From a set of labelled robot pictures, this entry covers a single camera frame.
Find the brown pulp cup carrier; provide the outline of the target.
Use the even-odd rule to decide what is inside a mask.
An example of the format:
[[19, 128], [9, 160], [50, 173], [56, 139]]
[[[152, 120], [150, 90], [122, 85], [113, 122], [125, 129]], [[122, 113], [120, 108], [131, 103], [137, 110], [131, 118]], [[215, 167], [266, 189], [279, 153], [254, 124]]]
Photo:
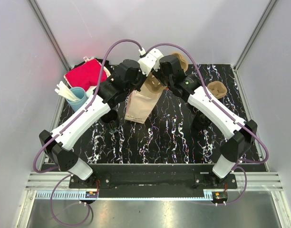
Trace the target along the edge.
[[183, 90], [178, 84], [183, 82], [188, 70], [188, 61], [182, 54], [174, 52], [158, 60], [159, 68], [152, 69], [144, 85], [152, 93], [158, 93], [166, 87], [181, 96]]

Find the cream bear paper bag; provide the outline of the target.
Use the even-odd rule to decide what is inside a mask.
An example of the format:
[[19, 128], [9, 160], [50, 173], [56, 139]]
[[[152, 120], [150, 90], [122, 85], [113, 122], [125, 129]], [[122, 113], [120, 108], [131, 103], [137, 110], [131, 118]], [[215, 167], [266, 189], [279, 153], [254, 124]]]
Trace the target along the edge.
[[151, 114], [165, 86], [159, 86], [154, 91], [143, 85], [141, 91], [134, 90], [128, 99], [125, 119], [128, 121], [144, 124]]

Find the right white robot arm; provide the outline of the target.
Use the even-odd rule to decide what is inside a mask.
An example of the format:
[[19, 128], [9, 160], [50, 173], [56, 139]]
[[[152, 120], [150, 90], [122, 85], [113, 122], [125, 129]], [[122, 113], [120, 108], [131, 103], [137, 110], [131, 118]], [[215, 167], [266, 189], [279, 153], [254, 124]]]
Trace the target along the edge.
[[226, 143], [220, 146], [221, 155], [208, 180], [212, 187], [222, 187], [226, 183], [226, 177], [234, 170], [235, 164], [253, 146], [257, 123], [253, 120], [246, 121], [231, 112], [202, 85], [199, 78], [187, 75], [174, 55], [158, 57], [154, 75], [168, 86], [175, 96], [195, 107], [226, 138]]

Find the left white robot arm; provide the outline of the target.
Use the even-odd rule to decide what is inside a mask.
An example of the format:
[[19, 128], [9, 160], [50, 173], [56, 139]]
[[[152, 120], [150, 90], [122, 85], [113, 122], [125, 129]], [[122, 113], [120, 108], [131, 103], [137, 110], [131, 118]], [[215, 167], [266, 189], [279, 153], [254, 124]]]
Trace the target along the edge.
[[61, 171], [79, 177], [85, 188], [96, 183], [92, 168], [71, 149], [81, 135], [99, 118], [106, 115], [135, 89], [140, 89], [148, 71], [141, 61], [126, 59], [115, 67], [107, 80], [101, 82], [88, 100], [62, 125], [39, 135], [45, 154]]

